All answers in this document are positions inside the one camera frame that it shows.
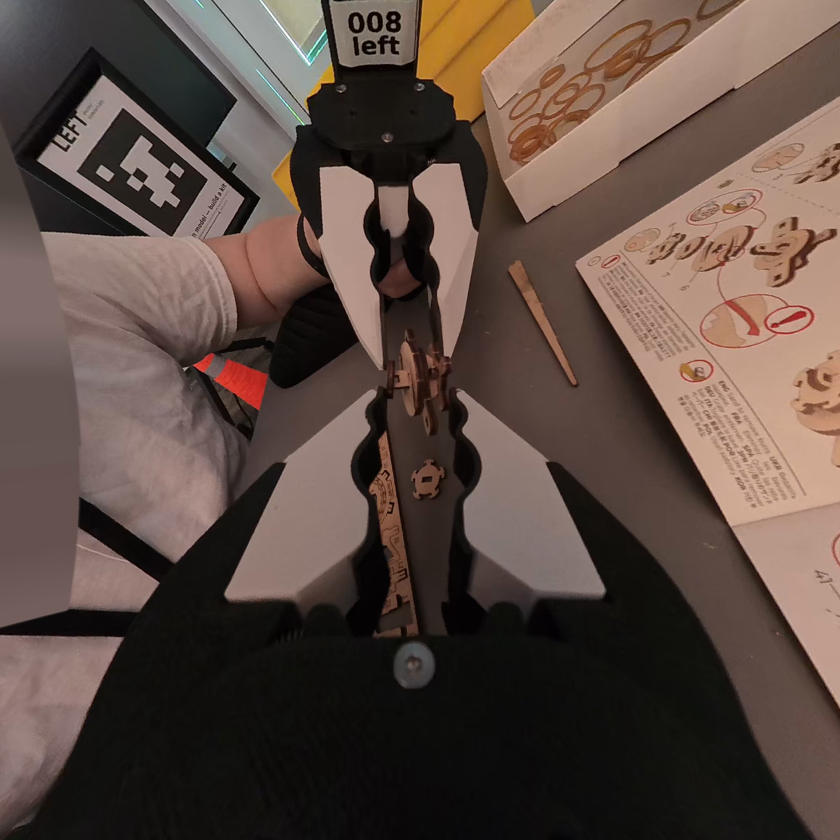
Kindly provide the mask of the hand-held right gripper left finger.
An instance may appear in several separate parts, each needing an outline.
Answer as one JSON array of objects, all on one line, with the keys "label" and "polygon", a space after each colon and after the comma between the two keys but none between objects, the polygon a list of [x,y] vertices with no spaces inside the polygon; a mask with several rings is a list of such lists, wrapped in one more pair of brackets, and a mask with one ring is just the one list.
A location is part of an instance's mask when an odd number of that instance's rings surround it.
[{"label": "hand-held right gripper left finger", "polygon": [[365,392],[289,455],[229,582],[229,602],[330,605],[372,634],[390,575],[371,483],[381,467],[385,389]]}]

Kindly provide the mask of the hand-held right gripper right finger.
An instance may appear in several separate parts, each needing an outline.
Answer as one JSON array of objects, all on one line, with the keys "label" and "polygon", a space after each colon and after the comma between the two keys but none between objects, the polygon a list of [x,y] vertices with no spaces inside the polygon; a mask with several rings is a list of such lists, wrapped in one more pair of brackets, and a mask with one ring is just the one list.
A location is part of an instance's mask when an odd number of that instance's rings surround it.
[{"label": "hand-held right gripper right finger", "polygon": [[499,603],[525,619],[548,600],[601,600],[606,588],[549,461],[464,390],[450,393],[455,504],[448,561],[449,634],[472,634]]}]

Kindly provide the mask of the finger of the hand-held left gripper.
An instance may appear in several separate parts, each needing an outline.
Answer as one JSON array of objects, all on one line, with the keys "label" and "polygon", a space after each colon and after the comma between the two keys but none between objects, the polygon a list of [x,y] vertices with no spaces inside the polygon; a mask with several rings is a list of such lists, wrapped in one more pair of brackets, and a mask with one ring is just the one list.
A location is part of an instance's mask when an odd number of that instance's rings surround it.
[{"label": "finger of the hand-held left gripper", "polygon": [[378,275],[391,268],[391,248],[386,242],[380,259],[364,227],[369,212],[377,208],[375,184],[346,165],[321,167],[319,179],[322,259],[356,336],[374,366],[384,371],[385,302],[392,296]]},{"label": "finger of the hand-held left gripper", "polygon": [[463,325],[478,231],[458,163],[434,163],[417,175],[408,196],[406,244],[428,289],[434,340],[452,356]]}]

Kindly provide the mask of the wooden model assembly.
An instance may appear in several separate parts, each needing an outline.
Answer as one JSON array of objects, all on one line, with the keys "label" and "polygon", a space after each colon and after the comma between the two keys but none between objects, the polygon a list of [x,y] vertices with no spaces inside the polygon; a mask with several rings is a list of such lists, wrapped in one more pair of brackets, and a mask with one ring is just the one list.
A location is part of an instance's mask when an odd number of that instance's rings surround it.
[{"label": "wooden model assembly", "polygon": [[435,343],[427,351],[423,350],[411,329],[405,331],[398,362],[391,360],[387,364],[385,392],[388,398],[399,392],[406,413],[423,419],[424,431],[429,437],[438,431],[436,412],[448,410],[450,372],[449,357],[443,355]]}]

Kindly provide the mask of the person's left forearm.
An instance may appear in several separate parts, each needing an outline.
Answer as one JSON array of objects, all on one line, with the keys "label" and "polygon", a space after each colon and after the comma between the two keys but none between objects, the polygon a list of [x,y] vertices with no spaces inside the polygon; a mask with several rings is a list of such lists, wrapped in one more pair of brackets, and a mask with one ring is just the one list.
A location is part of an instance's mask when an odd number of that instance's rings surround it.
[{"label": "person's left forearm", "polygon": [[238,327],[265,327],[284,318],[301,297],[325,285],[305,260],[292,216],[275,217],[248,233],[208,238],[204,244],[220,260],[233,288]]}]

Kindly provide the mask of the laser-cut wooden parts sheet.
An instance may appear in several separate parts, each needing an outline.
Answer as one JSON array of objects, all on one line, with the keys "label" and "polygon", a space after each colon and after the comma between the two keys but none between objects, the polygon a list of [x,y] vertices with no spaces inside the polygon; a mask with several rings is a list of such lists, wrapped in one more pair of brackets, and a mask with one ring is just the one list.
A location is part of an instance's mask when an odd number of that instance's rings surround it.
[{"label": "laser-cut wooden parts sheet", "polygon": [[374,636],[411,637],[419,634],[419,627],[388,433],[381,436],[379,449],[381,469],[371,483],[370,493],[376,498],[390,589]]}]

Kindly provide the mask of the yellow plastic bin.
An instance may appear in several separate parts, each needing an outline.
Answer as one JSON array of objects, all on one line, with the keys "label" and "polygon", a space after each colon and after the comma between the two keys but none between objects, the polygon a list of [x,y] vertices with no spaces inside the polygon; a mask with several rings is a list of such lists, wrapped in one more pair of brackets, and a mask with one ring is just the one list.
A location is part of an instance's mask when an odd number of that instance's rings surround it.
[{"label": "yellow plastic bin", "polygon": [[474,121],[484,111],[481,72],[535,17],[530,1],[423,2],[421,76],[454,96],[457,118]]}]

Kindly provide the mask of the pile of rubber bands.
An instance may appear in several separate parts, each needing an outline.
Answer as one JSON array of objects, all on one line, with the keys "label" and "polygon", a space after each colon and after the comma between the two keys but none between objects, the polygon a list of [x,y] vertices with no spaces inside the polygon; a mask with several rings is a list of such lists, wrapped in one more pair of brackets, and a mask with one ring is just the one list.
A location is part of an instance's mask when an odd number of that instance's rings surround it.
[{"label": "pile of rubber bands", "polygon": [[550,46],[502,110],[513,164],[529,163],[740,4],[579,2],[599,17],[567,46]]}]

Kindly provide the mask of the black quilted pad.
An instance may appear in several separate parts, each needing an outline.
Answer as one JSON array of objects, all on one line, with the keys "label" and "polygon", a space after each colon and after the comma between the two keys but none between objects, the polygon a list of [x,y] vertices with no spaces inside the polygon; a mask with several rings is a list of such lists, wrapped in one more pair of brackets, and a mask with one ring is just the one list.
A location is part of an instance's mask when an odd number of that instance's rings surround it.
[{"label": "black quilted pad", "polygon": [[282,319],[269,378],[288,389],[359,343],[332,282],[298,299]]}]

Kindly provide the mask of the small wooden gear piece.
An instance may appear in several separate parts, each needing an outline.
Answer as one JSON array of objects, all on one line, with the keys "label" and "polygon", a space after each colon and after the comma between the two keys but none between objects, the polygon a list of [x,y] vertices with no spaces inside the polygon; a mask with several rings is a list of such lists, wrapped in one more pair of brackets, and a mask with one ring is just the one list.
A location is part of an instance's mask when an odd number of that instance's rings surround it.
[{"label": "small wooden gear piece", "polygon": [[430,458],[426,459],[423,466],[416,469],[412,474],[414,498],[421,500],[438,496],[440,482],[445,476],[445,468],[436,466]]}]

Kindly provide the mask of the tapered wooden stick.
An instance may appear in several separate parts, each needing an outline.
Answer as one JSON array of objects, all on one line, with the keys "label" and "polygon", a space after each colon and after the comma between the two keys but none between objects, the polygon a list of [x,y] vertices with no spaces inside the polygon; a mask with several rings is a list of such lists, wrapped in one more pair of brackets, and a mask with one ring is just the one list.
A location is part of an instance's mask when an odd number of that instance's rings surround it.
[{"label": "tapered wooden stick", "polygon": [[579,382],[571,368],[565,352],[563,351],[556,332],[546,314],[538,293],[535,290],[528,272],[526,271],[522,262],[518,259],[508,268],[509,274],[520,291],[520,294],[525,301],[528,309],[531,312],[535,322],[537,323],[543,337],[546,339],[554,357],[559,362],[566,378],[572,386],[577,387]]}]

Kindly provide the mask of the white cardboard box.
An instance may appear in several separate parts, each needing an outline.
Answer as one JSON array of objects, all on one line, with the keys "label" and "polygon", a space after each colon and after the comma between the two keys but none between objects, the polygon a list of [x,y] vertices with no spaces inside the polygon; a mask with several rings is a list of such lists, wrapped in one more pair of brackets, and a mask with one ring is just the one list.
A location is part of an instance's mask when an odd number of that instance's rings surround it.
[{"label": "white cardboard box", "polygon": [[776,65],[838,23],[834,1],[748,1],[525,165],[508,154],[502,110],[526,77],[599,17],[552,2],[483,71],[486,115],[502,178],[525,221],[578,193],[660,134]]}]

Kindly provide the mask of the orange cloth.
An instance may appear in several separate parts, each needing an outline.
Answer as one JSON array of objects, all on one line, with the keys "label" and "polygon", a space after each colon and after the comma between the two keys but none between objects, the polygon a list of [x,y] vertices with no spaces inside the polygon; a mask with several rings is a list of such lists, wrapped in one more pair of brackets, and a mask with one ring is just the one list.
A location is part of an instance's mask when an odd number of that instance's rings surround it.
[{"label": "orange cloth", "polygon": [[[250,406],[256,412],[260,409],[268,381],[267,373],[230,360],[223,353],[210,353],[191,365],[188,370],[196,376],[216,413],[226,423],[236,427],[247,438],[251,438],[255,424],[244,405]],[[230,415],[219,393],[219,388],[234,398],[243,416],[242,422],[236,421]]]}]

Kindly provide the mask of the black framed marker sign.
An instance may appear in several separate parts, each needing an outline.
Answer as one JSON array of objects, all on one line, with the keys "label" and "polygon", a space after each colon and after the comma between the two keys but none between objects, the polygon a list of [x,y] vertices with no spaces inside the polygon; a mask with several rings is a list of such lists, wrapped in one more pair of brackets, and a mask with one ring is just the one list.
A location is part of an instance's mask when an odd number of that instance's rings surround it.
[{"label": "black framed marker sign", "polygon": [[95,49],[30,123],[14,157],[125,235],[234,234],[259,202]]}]

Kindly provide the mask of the illustrated instruction booklet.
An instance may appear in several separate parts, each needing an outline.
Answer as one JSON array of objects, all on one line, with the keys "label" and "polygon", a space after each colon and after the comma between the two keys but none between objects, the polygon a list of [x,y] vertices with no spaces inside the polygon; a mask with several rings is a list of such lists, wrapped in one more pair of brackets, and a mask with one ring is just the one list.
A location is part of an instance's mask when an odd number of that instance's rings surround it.
[{"label": "illustrated instruction booklet", "polygon": [[577,261],[839,700],[839,100]]}]

